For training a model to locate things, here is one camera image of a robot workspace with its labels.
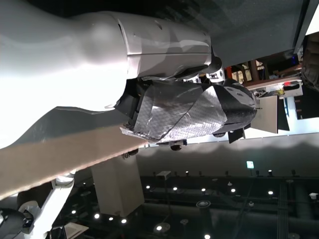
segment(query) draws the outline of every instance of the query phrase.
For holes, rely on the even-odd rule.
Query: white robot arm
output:
[[[117,12],[60,18],[0,0],[0,148],[55,107],[112,110],[126,80],[167,78],[211,62],[210,36]]]
[[[31,189],[28,195],[33,194],[34,198],[40,198],[38,201],[22,197],[26,201],[18,211],[0,209],[0,239],[46,238],[47,232],[51,231],[54,221],[73,188],[74,173],[59,176],[51,182],[52,189],[46,196],[43,205],[39,205],[42,195],[36,195],[39,192]]]

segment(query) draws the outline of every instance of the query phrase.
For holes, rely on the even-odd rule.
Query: light fixture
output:
[[[254,162],[253,161],[246,161],[247,168],[253,169],[254,168]]]
[[[309,196],[312,200],[316,200],[317,199],[317,195],[318,193],[310,193]]]

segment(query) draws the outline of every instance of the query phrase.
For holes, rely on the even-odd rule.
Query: red object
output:
[[[231,66],[226,67],[226,72],[227,72],[227,78],[233,79],[232,72],[231,72]]]

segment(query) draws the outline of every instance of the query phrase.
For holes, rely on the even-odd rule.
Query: gray surface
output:
[[[117,110],[97,115],[90,115],[79,111],[51,110],[12,145],[27,142],[43,142],[50,138],[122,124],[127,122],[128,119],[128,117]]]
[[[177,6],[182,1],[192,3],[181,9]],[[302,4],[301,0],[180,0],[176,7],[167,6],[156,14],[208,31],[225,67],[294,48]]]
[[[307,0],[30,0],[56,15],[121,11],[156,16],[208,31],[223,66],[294,48]]]

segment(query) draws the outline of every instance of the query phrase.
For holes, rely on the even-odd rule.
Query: green exit sign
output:
[[[254,168],[254,162],[253,161],[247,161],[247,168]]]

